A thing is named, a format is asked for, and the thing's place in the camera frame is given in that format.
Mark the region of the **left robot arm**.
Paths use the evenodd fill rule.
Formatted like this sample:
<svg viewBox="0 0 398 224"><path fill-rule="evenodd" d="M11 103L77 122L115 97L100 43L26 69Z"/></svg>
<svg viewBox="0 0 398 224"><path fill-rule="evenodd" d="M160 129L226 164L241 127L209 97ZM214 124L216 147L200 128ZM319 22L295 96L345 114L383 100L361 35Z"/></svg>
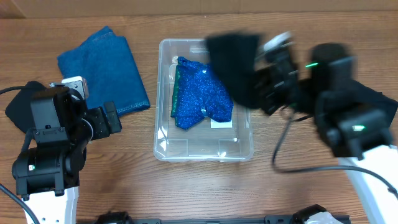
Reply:
<svg viewBox="0 0 398 224"><path fill-rule="evenodd" d="M5 186L1 192L25 211L28 223L76 223L87 145L122 129L115 104L89 110L84 94L58 86L36 90L30 108L34 127L12 165L16 192Z"/></svg>

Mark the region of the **blue green sequin garment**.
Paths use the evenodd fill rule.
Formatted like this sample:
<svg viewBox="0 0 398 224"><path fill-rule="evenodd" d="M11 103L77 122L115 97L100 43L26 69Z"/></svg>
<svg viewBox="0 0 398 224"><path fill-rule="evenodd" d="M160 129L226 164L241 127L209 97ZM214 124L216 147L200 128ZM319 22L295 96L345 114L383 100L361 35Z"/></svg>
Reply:
<svg viewBox="0 0 398 224"><path fill-rule="evenodd" d="M170 116L188 130L205 118L218 123L232 120L234 103L209 63L177 59Z"/></svg>

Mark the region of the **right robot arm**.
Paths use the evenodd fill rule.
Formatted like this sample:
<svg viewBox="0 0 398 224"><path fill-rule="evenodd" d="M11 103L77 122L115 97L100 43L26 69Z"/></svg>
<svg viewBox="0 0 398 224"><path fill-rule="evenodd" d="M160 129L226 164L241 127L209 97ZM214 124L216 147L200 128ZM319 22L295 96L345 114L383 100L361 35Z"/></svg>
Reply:
<svg viewBox="0 0 398 224"><path fill-rule="evenodd" d="M312 49L310 77L298 78L288 42L266 43L259 54L269 64L257 73L259 106L266 114L281 107L312 118L319 138L338 159L371 223L397 222L397 149L390 130L397 102L353 78L356 59L343 44Z"/></svg>

